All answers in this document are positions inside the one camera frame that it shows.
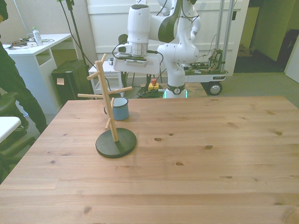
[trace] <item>wheel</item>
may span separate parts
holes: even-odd
[[[206,88],[206,93],[211,96],[217,96],[222,91],[222,85],[220,82],[210,82]]]

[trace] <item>bottle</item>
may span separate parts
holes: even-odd
[[[42,42],[42,38],[38,32],[38,30],[36,30],[35,27],[33,27],[33,35],[34,35],[34,38],[36,39],[36,43],[38,46],[42,46],[43,42]]]

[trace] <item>person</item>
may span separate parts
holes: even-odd
[[[7,4],[0,0],[0,23],[8,19]],[[15,66],[14,60],[8,55],[0,42],[0,88],[6,92],[17,92],[16,97],[20,105],[28,113],[29,117],[36,124],[40,133],[47,127],[46,117],[30,90],[26,88],[24,80]],[[28,127],[28,121],[21,124]]]

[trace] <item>blue enamel mug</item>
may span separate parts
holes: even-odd
[[[128,99],[125,97],[118,97],[114,99],[113,116],[114,120],[124,120],[129,116]]]

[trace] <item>black round base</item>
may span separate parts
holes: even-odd
[[[100,155],[106,158],[120,158],[128,155],[136,146],[136,136],[133,132],[125,128],[117,128],[118,142],[113,141],[111,130],[101,134],[95,147]]]

